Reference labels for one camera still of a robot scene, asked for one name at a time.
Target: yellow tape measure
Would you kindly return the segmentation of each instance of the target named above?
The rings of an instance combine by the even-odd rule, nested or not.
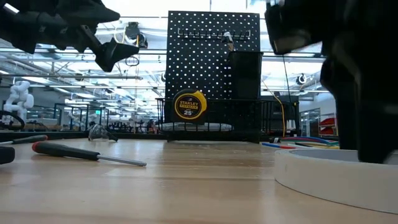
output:
[[[183,119],[193,121],[200,119],[207,109],[207,100],[198,90],[186,89],[178,92],[173,99],[175,114]]]

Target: wooden tabletop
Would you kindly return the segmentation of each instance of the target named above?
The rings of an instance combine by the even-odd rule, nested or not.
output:
[[[54,141],[148,163],[57,158],[16,146],[0,166],[0,223],[398,223],[310,197],[272,176],[274,149],[245,142]]]

